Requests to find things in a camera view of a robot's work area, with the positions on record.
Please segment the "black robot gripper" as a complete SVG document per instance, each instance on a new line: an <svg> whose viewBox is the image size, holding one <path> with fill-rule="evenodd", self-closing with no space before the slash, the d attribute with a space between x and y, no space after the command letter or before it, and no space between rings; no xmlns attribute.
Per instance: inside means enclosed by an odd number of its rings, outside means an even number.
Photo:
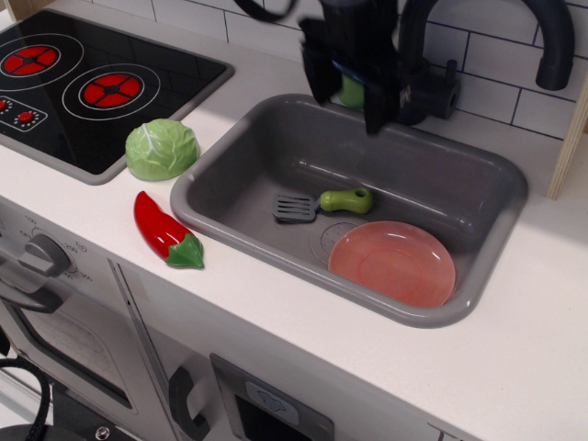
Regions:
<svg viewBox="0 0 588 441"><path fill-rule="evenodd" d="M364 87L367 134L378 134L399 115L401 57L392 35L398 24L396 1L322 1L322 17L299 21L302 60L311 93L324 104L340 92L342 75Z"/></svg>

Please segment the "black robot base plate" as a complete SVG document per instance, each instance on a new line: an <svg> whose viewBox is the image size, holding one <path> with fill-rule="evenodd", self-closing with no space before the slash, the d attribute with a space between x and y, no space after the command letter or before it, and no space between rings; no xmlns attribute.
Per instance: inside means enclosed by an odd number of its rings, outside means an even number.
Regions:
<svg viewBox="0 0 588 441"><path fill-rule="evenodd" d="M51 386L48 414L39 431L41 394L28 387L9 385L1 391L1 438L3 440L135 440L137 437L103 418L69 395L57 383Z"/></svg>

